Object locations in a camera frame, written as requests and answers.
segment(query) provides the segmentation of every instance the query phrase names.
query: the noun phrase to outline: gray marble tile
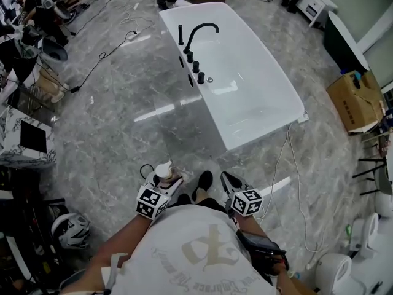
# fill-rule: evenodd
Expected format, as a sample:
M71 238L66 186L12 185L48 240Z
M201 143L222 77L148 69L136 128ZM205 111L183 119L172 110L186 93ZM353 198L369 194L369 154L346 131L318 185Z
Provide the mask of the gray marble tile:
M81 28L106 1L94 2L70 29ZM300 174L308 248L315 249L325 233L323 250L314 257L318 259L326 251L338 251L345 226L373 210L373 196L359 197L359 193L374 185L365 178L352 179L354 172L370 164L357 161L365 154L360 138L345 132L325 91L340 70L322 45L323 32L309 28L307 19L286 12L279 3L227 0L281 65L309 114L308 122L291 126L290 136ZM270 187L287 135L284 127L231 152L217 151L216 141L206 133L211 125L208 118L198 117L201 102L184 103L196 95L167 53L155 0L111 1L70 38L69 60L58 67L62 80L71 87L80 85L100 53L109 53L127 31L137 29L135 22L122 21L127 12L137 20L138 31L150 25L145 19L155 24L101 60L81 90L68 93L58 104L53 128L57 163L42 174L42 191L48 197L66 198L70 210L91 221L88 254L134 216L141 165L171 159L184 176L179 193L187 194L195 189L200 173L211 170L214 183L209 194L224 203L227 196L220 173L236 173L259 189ZM305 250L297 169L288 143L275 183L287 177L291 182L274 193L262 228L287 250L292 269L305 272L313 254ZM265 197L265 208L268 200ZM304 273L309 281L312 276L313 271Z

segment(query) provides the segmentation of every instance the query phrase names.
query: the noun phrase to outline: freestanding bathtub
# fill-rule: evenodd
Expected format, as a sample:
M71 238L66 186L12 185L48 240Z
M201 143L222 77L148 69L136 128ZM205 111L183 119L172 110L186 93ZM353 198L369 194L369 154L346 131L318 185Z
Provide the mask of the freestanding bathtub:
M162 32L184 86L202 96L227 150L287 125L304 113L303 103L269 50L228 5L195 4L160 12ZM183 50L199 24L190 50L205 73L203 84ZM182 25L184 45L178 45Z

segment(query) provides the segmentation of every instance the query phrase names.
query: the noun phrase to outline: white toilet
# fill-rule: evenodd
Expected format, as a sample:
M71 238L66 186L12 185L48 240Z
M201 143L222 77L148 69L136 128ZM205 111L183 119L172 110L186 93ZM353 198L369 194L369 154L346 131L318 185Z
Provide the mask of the white toilet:
M363 258L373 258L377 251L373 247L378 235L378 214L373 213L365 219L356 219L352 227L351 251L358 251Z
M325 254L318 261L315 284L322 295L344 294L344 285L350 280L352 260L344 254Z

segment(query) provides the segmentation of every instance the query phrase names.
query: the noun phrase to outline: white cabinet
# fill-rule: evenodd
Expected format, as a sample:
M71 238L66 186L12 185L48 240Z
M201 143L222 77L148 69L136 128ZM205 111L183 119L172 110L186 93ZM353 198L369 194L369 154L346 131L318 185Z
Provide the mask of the white cabinet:
M297 7L311 20L309 27L312 27L315 22L324 26L327 12L337 9L331 0L299 0Z

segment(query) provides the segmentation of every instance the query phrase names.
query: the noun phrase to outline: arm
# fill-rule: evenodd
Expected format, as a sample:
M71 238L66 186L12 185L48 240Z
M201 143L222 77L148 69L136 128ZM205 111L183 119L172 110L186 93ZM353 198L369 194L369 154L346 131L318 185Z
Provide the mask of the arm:
M25 25L27 24L32 17L34 16L34 14L36 14L36 8L34 8L33 10L31 10L31 12L27 15L27 17L25 17L25 19L23 20L22 24Z
M99 248L82 278L65 288L61 294L78 291L103 291L105 286L101 276L101 268L111 266L111 256L115 253L127 254L127 256L120 258L119 265L128 260L146 234L151 222L143 216L135 216L131 222Z
M235 213L235 218L238 221L238 225L241 230L255 235L267 237L267 234L262 230L262 228L260 228L253 216L244 217L238 213ZM282 295L300 295L291 279L288 277L284 264L275 264L273 267L273 272L278 275L277 287L281 289Z
M282 295L301 295L292 280L288 277L287 270L283 267L277 269L277 288L281 289Z
M253 216L241 216L239 213L235 212L235 218L241 230L267 237L266 233L260 228Z

